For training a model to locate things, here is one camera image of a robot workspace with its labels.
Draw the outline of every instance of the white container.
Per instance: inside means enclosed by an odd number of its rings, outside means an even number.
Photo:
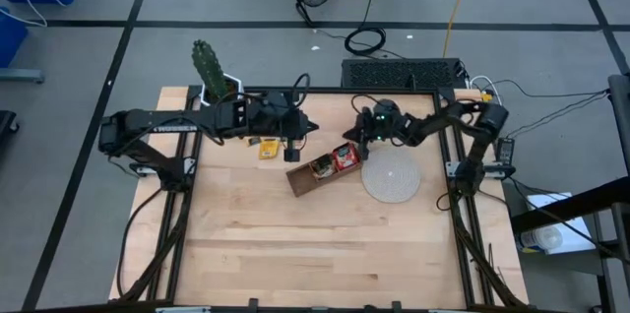
[[[537,253],[562,245],[562,233],[554,225],[529,230],[514,236],[516,246],[524,253]]]
[[[245,93],[245,88],[243,87],[243,82],[241,82],[241,80],[239,80],[236,77],[232,77],[228,75],[227,73],[223,73],[223,76],[227,80],[231,80],[236,83],[236,89],[238,90],[239,93]],[[199,99],[201,100],[201,103],[204,104],[205,106],[210,106],[210,101],[206,100],[206,85],[201,86],[201,94],[199,94]]]

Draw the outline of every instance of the yellow cable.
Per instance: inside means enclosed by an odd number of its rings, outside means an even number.
[[[449,27],[446,29],[446,39],[444,40],[442,58],[446,58],[446,51],[449,48],[449,39],[451,38],[451,27],[453,26],[453,21],[455,20],[455,15],[457,14],[457,9],[460,7],[461,2],[462,0],[457,0],[457,2],[455,2],[455,7],[453,8],[453,13],[451,14],[451,20],[449,20]]]

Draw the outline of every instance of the gray floor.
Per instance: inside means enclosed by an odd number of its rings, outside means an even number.
[[[134,0],[77,0],[42,7],[52,20],[124,21]],[[314,19],[360,21],[367,0],[331,0]],[[369,21],[445,23],[455,0],[374,0]],[[599,0],[611,24],[630,24],[627,0]],[[7,5],[0,0],[0,5]],[[28,7],[8,4],[31,17]],[[299,21],[291,0],[144,0],[139,21]],[[464,0],[459,23],[597,24],[588,0]],[[22,306],[72,167],[93,115],[122,29],[30,29],[14,67],[39,68],[43,85],[0,85],[0,109],[19,114],[22,130],[0,171],[0,311]],[[350,30],[329,32],[347,34]],[[388,30],[386,48],[406,57],[439,57],[444,31]],[[630,32],[616,32],[630,54]],[[308,29],[135,28],[106,115],[152,108],[160,88],[198,84],[192,41],[209,41],[229,74],[248,86],[287,86],[309,72],[315,86],[338,86],[343,42]],[[454,31],[449,56],[472,75],[512,79],[531,93],[606,88],[619,69],[601,31]],[[575,101],[530,99],[499,91],[511,115],[506,131]],[[518,139],[518,178],[541,188],[580,192],[626,174],[610,104],[598,101]],[[111,287],[135,182],[93,150],[38,307],[104,302]],[[595,278],[523,256],[531,302],[585,312],[599,303]]]

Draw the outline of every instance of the potted cactus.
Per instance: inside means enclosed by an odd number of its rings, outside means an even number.
[[[243,83],[223,72],[215,52],[207,42],[195,41],[192,57],[193,64],[204,82],[200,95],[204,105],[216,103],[228,94],[243,93]],[[235,95],[234,98],[240,98],[240,95]]]

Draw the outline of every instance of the wooden tabletop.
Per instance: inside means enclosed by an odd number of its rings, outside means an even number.
[[[162,89],[157,109],[182,109],[186,93],[187,88]],[[429,95],[379,96],[416,117],[434,112]],[[472,91],[456,91],[456,96],[479,98]],[[342,133],[355,119],[350,98],[308,96],[302,109],[320,129],[308,135],[302,163],[345,142]],[[372,103],[363,97],[356,100],[359,108]],[[176,143],[177,135],[150,138],[166,155],[174,155]],[[467,147],[471,143],[465,136]],[[192,137],[188,144],[191,147]],[[258,147],[248,148],[243,140],[226,140],[222,148],[203,141],[175,303],[244,306],[249,298],[258,298],[261,306],[387,308],[400,300],[404,308],[465,308],[451,217],[435,207],[446,192],[438,137],[406,151],[419,164],[419,190],[405,203],[384,204],[366,193],[360,171],[295,198],[285,172],[299,163],[284,162],[282,150],[275,159],[258,160]],[[492,150],[486,156],[492,159]],[[154,177],[140,180],[133,209],[157,188]],[[503,198],[497,180],[483,181],[481,190]],[[125,289],[154,255],[164,199],[147,205],[129,232]],[[483,242],[492,244],[494,266],[527,302],[505,205],[484,196],[475,201]],[[158,297],[164,295],[169,267],[167,259]],[[471,271],[476,301],[482,302],[473,265]],[[117,297],[115,289],[111,297]]]

